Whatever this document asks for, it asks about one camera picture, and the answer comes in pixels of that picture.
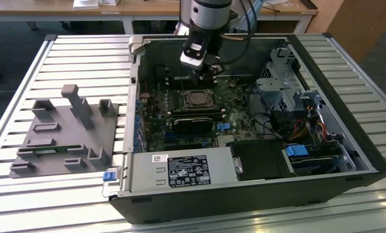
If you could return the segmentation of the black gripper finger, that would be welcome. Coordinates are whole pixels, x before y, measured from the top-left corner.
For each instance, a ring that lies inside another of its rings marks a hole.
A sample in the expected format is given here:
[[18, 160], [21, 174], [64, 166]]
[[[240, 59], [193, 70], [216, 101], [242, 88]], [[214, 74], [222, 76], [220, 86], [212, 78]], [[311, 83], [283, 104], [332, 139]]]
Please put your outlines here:
[[198, 82], [204, 82], [210, 79], [209, 69], [210, 69], [210, 66], [208, 64], [202, 64], [201, 68], [196, 71]]
[[224, 72], [224, 66], [220, 64], [210, 65], [210, 78], [213, 79], [220, 73]]

